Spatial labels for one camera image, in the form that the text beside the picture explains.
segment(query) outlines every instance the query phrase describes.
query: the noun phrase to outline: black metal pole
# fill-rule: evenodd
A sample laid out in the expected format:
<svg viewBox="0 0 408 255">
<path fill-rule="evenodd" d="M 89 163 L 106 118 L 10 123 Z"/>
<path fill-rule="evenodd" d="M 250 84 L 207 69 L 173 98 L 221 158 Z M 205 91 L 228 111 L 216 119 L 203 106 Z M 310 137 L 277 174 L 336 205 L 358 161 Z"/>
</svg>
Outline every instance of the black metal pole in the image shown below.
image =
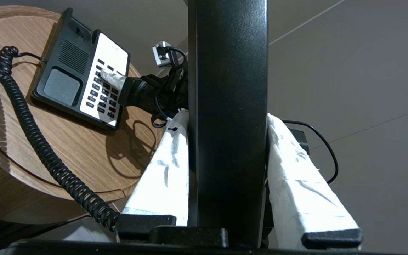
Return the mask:
<svg viewBox="0 0 408 255">
<path fill-rule="evenodd" d="M 267 122 L 267 0 L 190 0 L 189 158 L 198 226 L 259 247 Z"/>
</svg>

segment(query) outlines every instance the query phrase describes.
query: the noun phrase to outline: wooden tabletop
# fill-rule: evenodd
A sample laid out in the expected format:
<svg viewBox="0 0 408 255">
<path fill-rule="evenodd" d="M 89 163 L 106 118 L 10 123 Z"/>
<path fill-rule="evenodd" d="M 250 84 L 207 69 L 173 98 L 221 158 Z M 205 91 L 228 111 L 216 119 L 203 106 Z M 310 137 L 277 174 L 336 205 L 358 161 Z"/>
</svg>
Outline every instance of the wooden tabletop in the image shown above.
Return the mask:
<svg viewBox="0 0 408 255">
<path fill-rule="evenodd" d="M 59 17 L 58 13 L 40 8 L 0 7 L 0 50 L 13 45 L 20 52 L 42 55 Z M 35 121 L 70 170 L 105 201 L 129 196 L 162 137 L 162 131 L 152 127 L 150 114 L 135 107 L 124 108 L 117 131 L 94 130 L 90 124 L 34 105 L 29 93 L 39 69 L 38 61 L 22 57 L 13 63 L 13 78 L 25 95 Z M 131 64 L 129 75 L 139 77 Z M 37 158 L 1 84 L 0 167 L 32 188 L 71 200 Z"/>
</svg>

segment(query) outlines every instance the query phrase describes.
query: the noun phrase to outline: round wooden table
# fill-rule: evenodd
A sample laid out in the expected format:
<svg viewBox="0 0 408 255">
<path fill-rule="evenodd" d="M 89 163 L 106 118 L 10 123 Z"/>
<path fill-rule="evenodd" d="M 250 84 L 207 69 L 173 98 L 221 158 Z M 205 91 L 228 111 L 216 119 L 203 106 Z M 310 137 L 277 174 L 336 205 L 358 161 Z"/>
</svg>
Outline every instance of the round wooden table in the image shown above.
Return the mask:
<svg viewBox="0 0 408 255">
<path fill-rule="evenodd" d="M 13 45 L 20 52 L 42 55 L 59 17 L 40 8 L 1 6 L 0 50 Z M 157 148 L 162 131 L 152 127 L 149 113 L 139 108 L 124 108 L 120 128 L 103 132 L 34 105 L 29 89 L 34 86 L 37 64 L 31 57 L 16 58 L 13 78 L 52 148 L 103 200 L 111 202 L 129 196 Z M 139 77 L 131 64 L 129 75 Z M 0 84 L 0 220 L 44 224 L 83 213 L 37 158 Z"/>
</svg>

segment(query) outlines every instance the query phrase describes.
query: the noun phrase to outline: coiled phone cord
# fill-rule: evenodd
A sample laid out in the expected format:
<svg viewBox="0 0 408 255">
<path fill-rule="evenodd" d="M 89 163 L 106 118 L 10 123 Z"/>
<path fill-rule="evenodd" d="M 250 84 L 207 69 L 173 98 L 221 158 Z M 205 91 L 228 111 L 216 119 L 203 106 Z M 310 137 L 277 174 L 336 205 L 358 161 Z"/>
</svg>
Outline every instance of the coiled phone cord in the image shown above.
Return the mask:
<svg viewBox="0 0 408 255">
<path fill-rule="evenodd" d="M 28 104 L 12 77 L 12 60 L 22 56 L 31 56 L 44 61 L 32 53 L 18 53 L 18 48 L 6 46 L 0 51 L 0 82 L 4 86 L 12 103 L 15 114 L 26 138 L 51 176 L 73 199 L 88 212 L 94 220 L 110 231 L 114 231 L 116 219 L 120 213 L 110 208 L 102 198 L 94 193 L 80 178 L 75 176 L 55 154 L 50 144 L 39 130 Z"/>
</svg>

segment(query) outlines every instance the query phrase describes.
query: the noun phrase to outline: black cable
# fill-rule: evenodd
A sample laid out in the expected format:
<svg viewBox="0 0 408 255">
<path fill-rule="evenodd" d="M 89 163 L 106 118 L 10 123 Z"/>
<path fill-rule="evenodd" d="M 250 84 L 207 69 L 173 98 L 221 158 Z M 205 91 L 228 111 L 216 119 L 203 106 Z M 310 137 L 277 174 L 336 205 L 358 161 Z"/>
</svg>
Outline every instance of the black cable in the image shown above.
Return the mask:
<svg viewBox="0 0 408 255">
<path fill-rule="evenodd" d="M 325 146 L 327 146 L 327 149 L 328 149 L 328 151 L 330 152 L 330 154 L 331 154 L 331 156 L 333 158 L 333 162 L 335 163 L 335 173 L 333 174 L 332 178 L 330 178 L 327 181 L 327 184 L 332 183 L 338 176 L 339 166 L 338 166 L 338 161 L 336 160 L 335 153 L 333 152 L 332 147 L 330 147 L 330 144 L 327 142 L 327 140 L 325 140 L 325 138 L 321 135 L 321 133 L 319 133 L 313 126 L 311 126 L 308 123 L 300 122 L 300 121 L 293 121 L 293 120 L 284 120 L 283 123 L 307 126 L 309 129 L 314 131 L 314 133 L 316 133 L 316 135 L 324 142 Z"/>
<path fill-rule="evenodd" d="M 183 61 L 187 61 L 187 55 L 185 54 L 185 52 L 183 52 L 183 50 L 176 48 L 176 47 L 172 47 L 172 46 L 168 46 L 167 49 L 175 51 L 175 52 L 179 52 L 183 56 Z"/>
<path fill-rule="evenodd" d="M 13 46 L 6 46 L 0 51 L 0 82 L 4 86 L 12 103 L 23 132 L 36 152 L 40 161 L 48 169 L 51 176 L 63 187 L 73 199 L 88 212 L 94 220 L 110 231 L 114 231 L 116 219 L 120 213 L 115 212 L 102 198 L 94 193 L 83 181 L 76 177 L 72 171 L 55 154 L 50 144 L 40 132 L 28 104 L 11 76 L 12 60 L 21 56 L 31 56 L 43 61 L 39 56 L 31 53 L 18 53 Z"/>
</svg>

